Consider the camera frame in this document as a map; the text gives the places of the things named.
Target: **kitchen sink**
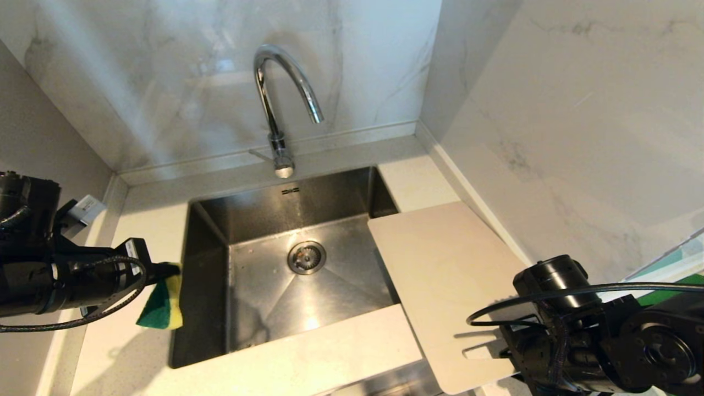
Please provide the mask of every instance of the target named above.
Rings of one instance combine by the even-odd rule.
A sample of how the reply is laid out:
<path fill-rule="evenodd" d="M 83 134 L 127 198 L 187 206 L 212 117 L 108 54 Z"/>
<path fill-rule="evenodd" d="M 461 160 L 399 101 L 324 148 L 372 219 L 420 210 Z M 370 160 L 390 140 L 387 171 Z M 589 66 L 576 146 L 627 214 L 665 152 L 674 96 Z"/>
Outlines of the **kitchen sink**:
<path fill-rule="evenodd" d="M 171 367 L 398 303 L 367 227 L 395 213 L 375 167 L 192 202 Z"/>

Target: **faucet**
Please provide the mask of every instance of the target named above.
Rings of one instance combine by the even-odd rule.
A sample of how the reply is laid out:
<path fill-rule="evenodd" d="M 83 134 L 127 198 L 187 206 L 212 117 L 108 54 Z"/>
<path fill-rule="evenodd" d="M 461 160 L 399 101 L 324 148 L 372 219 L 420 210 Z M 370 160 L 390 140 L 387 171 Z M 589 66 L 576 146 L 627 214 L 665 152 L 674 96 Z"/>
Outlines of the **faucet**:
<path fill-rule="evenodd" d="M 318 100 L 315 98 L 315 93 L 313 93 L 313 88 L 310 87 L 308 78 L 303 74 L 301 67 L 296 61 L 288 55 L 286 51 L 275 45 L 264 44 L 259 47 L 254 56 L 254 78 L 257 82 L 257 88 L 259 89 L 259 97 L 262 99 L 262 106 L 264 106 L 264 114 L 269 123 L 269 129 L 271 130 L 269 134 L 269 144 L 271 144 L 271 151 L 274 155 L 274 173 L 279 178 L 285 179 L 294 174 L 294 160 L 289 150 L 286 148 L 284 131 L 279 129 L 266 90 L 264 64 L 269 60 L 281 65 L 294 81 L 298 92 L 301 93 L 301 97 L 306 103 L 306 107 L 308 107 L 310 120 L 319 124 L 324 118 L 322 117 Z"/>

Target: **sink drain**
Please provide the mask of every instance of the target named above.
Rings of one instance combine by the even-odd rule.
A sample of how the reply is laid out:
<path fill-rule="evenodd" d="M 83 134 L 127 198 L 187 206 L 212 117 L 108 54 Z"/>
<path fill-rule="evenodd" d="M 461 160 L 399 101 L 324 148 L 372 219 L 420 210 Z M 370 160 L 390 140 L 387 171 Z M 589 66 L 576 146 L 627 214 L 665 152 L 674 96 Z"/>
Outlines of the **sink drain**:
<path fill-rule="evenodd" d="M 310 275 L 325 264 L 325 249 L 314 241 L 297 244 L 289 252 L 289 267 L 300 275 Z"/>

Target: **cutting board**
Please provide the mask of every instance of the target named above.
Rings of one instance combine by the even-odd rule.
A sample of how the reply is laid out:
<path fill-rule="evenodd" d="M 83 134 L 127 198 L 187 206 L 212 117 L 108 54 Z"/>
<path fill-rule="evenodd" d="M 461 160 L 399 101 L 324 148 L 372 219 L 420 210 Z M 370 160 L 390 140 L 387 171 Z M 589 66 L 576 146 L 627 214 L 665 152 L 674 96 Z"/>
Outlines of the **cutting board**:
<path fill-rule="evenodd" d="M 369 228 L 440 388 L 456 395 L 513 375 L 508 359 L 475 353 L 498 329 L 465 322 L 516 295 L 513 277 L 526 267 L 506 244 L 462 202 L 375 218 Z"/>

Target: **countertop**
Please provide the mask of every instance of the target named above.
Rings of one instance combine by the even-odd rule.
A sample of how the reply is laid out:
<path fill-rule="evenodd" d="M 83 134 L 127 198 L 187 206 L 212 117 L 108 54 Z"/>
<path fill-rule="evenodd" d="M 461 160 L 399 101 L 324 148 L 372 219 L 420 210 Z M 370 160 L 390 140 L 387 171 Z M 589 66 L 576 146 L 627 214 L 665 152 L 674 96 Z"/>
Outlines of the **countertop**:
<path fill-rule="evenodd" d="M 369 165 L 402 212 L 459 200 L 413 136 L 297 157 L 291 180 Z M 181 261 L 191 200 L 279 183 L 270 164 L 257 163 L 133 187 L 113 245 L 142 237 L 154 261 Z M 133 324 L 150 291 L 87 326 L 71 395 L 318 395 L 422 358 L 396 304 L 174 370 L 170 331 Z"/>

